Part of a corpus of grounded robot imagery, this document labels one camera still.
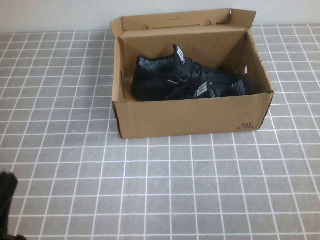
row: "shoe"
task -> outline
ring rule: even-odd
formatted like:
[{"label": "shoe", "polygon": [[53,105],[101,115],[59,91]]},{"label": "shoe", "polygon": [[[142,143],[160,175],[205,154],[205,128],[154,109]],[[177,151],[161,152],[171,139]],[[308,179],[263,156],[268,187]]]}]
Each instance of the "shoe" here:
[{"label": "shoe", "polygon": [[173,100],[173,93],[177,92],[175,89],[191,91],[197,84],[207,81],[216,88],[214,97],[249,94],[249,85],[245,79],[231,72],[218,71],[193,62],[176,44],[173,48],[174,53],[170,56],[148,59],[141,55],[137,58],[131,92],[138,101]]}]

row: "white wall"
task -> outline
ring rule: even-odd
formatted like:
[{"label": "white wall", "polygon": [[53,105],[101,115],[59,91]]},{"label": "white wall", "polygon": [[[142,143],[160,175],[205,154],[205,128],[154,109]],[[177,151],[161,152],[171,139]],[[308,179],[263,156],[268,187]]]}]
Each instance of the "white wall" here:
[{"label": "white wall", "polygon": [[120,16],[217,8],[255,10],[254,24],[320,23],[320,0],[0,0],[0,32],[104,30]]}]

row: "box lid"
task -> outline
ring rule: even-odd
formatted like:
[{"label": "box lid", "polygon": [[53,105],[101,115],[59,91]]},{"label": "box lid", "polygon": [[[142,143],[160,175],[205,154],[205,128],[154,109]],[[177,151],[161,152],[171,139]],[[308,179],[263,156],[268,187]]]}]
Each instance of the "box lid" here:
[{"label": "box lid", "polygon": [[126,31],[153,30],[186,26],[232,24],[250,29],[256,12],[240,9],[212,9],[151,15],[123,16],[110,22],[114,36]]}]

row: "shoe box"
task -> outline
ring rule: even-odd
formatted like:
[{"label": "shoe box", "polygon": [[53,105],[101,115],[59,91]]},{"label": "shoe box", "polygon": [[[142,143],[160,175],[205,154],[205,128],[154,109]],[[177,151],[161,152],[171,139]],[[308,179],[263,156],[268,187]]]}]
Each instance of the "shoe box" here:
[{"label": "shoe box", "polygon": [[[115,36],[112,108],[123,139],[258,130],[274,89],[250,31],[256,12],[240,9],[123,16],[110,22]],[[171,101],[135,100],[137,57],[171,55],[177,44],[202,65],[243,76],[250,95]]]}]

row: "black object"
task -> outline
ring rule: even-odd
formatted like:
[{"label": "black object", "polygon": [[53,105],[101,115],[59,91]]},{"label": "black object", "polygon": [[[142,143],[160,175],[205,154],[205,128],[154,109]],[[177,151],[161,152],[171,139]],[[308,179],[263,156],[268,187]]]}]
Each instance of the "black object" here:
[{"label": "black object", "polygon": [[139,56],[131,85],[132,95],[139,101],[165,101],[204,98],[194,95],[195,89],[210,82],[207,98],[249,94],[249,82],[232,72],[223,72],[193,62],[173,45],[170,56],[148,59]]},{"label": "black object", "polygon": [[26,240],[24,236],[8,235],[9,212],[18,179],[13,173],[0,174],[0,240]]}]

